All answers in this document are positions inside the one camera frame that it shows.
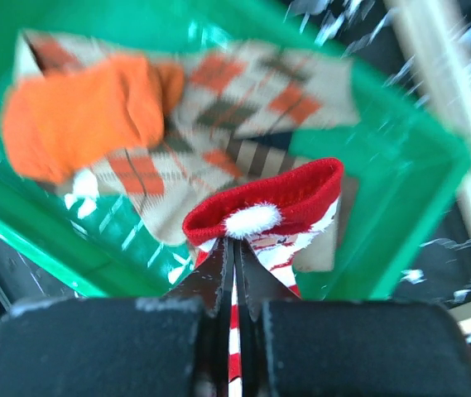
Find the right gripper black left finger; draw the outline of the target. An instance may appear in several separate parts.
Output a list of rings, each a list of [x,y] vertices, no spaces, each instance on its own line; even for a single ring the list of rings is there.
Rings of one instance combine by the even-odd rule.
[[[208,315],[230,318],[233,290],[233,243],[217,240],[205,260],[164,298],[200,297]]]

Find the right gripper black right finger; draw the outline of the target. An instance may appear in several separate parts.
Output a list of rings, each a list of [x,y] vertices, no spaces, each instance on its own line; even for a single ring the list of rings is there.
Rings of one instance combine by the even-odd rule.
[[[300,300],[261,264],[246,241],[235,240],[233,245],[240,323],[255,323],[264,302]]]

